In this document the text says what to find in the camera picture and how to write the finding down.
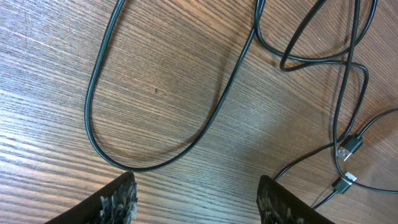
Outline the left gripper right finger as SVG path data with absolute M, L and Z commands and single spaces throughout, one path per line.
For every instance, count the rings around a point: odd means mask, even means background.
M 256 203 L 262 224 L 333 224 L 268 175 L 259 180 Z

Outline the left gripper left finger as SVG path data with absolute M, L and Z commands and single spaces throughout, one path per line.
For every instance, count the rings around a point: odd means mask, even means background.
M 46 224 L 130 224 L 137 217 L 137 183 L 125 172 Z

